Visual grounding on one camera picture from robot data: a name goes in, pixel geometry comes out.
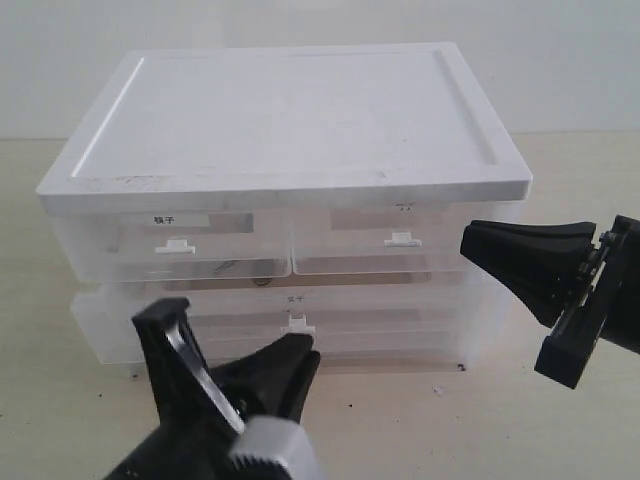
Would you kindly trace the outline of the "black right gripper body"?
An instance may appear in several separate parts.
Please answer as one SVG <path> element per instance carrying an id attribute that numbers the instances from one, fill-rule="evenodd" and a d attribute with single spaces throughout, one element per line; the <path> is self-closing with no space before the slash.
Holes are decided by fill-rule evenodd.
<path id="1" fill-rule="evenodd" d="M 639 221 L 617 216 L 601 237 L 598 280 L 544 339 L 534 371 L 577 386 L 599 340 L 639 352 Z"/>

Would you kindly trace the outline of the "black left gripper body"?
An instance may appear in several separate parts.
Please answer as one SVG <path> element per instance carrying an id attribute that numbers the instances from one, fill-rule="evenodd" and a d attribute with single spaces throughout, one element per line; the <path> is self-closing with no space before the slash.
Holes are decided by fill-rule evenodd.
<path id="1" fill-rule="evenodd" d="M 107 479 L 323 479 L 309 436 L 300 426 L 304 401 L 264 408 L 232 402 L 247 422 L 237 435 L 212 411 L 180 415 L 158 402 L 158 426 L 105 475 Z"/>

